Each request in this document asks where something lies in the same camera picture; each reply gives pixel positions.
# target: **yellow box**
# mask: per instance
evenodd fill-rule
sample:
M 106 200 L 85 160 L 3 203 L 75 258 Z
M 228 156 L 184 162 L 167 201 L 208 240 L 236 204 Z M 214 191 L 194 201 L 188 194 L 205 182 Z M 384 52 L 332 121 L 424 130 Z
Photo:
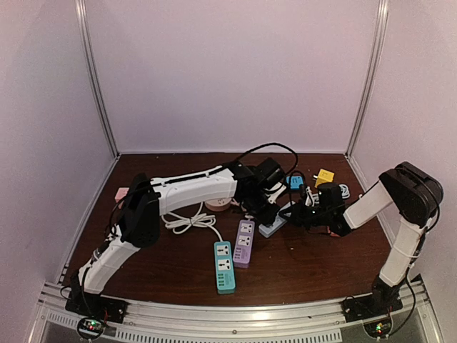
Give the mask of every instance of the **yellow box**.
M 335 173 L 332 173 L 331 171 L 321 169 L 319 171 L 319 174 L 317 176 L 316 184 L 314 185 L 316 188 L 319 184 L 324 184 L 326 182 L 332 182 L 333 177 L 335 176 Z

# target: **purple power strip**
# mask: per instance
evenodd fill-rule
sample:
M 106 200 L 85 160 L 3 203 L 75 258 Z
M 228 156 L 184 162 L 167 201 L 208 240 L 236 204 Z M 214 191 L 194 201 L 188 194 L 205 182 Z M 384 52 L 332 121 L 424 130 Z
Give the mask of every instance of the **purple power strip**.
M 255 223 L 251 220 L 241 220 L 236 235 L 233 265 L 237 268 L 249 267 Z

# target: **dark wood surface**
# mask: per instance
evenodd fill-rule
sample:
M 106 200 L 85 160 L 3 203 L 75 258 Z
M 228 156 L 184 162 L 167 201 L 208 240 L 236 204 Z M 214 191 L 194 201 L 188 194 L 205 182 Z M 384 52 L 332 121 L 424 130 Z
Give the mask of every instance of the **dark wood surface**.
M 69 283 L 71 273 L 86 263 L 103 241 L 114 195 L 119 187 L 130 185 L 136 174 L 146 172 L 148 177 L 171 177 L 208 169 L 235 156 L 123 155 L 92 211 L 64 283 Z M 257 164 L 267 156 L 276 159 L 284 169 L 293 162 L 290 154 L 252 154 L 243 161 Z M 320 168 L 335 172 L 334 181 L 349 186 L 351 200 L 362 192 L 343 155 L 302 154 L 298 168 L 309 183 L 313 183 L 311 176 Z M 285 204 L 286 198 L 278 202 Z M 194 205 L 177 213 L 188 216 L 197 209 Z M 241 214 L 227 210 L 216 214 L 216 218 L 216 228 L 233 246 Z M 290 224 L 269 239 L 256 230 L 249 268 L 235 269 L 235 294 L 218 295 L 213 251 L 216 235 L 210 229 L 192 228 L 176 236 L 161 225 L 158 242 L 133 255 L 109 280 L 104 294 L 188 305 L 293 304 L 344 297 L 370 291 L 371 282 L 390 249 L 377 219 L 343 238 L 308 234 Z

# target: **blue object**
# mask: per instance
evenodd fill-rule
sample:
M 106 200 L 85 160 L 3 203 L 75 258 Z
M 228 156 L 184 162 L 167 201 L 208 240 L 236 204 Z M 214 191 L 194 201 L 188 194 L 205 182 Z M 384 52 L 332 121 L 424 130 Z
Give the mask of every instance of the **blue object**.
M 286 209 L 291 205 L 290 202 L 282 206 L 282 208 L 279 210 Z M 279 216 L 279 214 L 276 215 L 276 218 L 274 219 L 274 223 L 272 225 L 259 225 L 258 226 L 258 231 L 262 236 L 265 238 L 269 238 L 272 234 L 274 234 L 276 231 L 278 231 L 287 221 Z
M 216 263 L 216 285 L 219 294 L 235 293 L 235 273 L 231 257 L 230 242 L 214 243 L 214 261 Z
M 292 177 L 291 180 L 291 189 L 293 191 L 298 191 L 300 189 L 300 185 L 303 184 L 303 178 L 302 177 Z

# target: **white panel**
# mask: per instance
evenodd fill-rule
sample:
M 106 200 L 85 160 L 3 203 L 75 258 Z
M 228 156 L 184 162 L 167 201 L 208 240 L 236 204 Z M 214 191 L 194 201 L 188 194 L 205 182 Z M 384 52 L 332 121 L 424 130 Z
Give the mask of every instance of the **white panel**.
M 121 151 L 345 151 L 378 2 L 98 0 L 87 11 Z
M 457 1 L 391 1 L 386 42 L 355 158 L 369 184 L 408 160 L 444 188 L 440 224 L 415 272 L 446 342 L 457 320 Z M 386 211 L 396 233 L 398 211 Z
M 0 341 L 23 342 L 111 156 L 73 1 L 0 1 L 0 46 Z

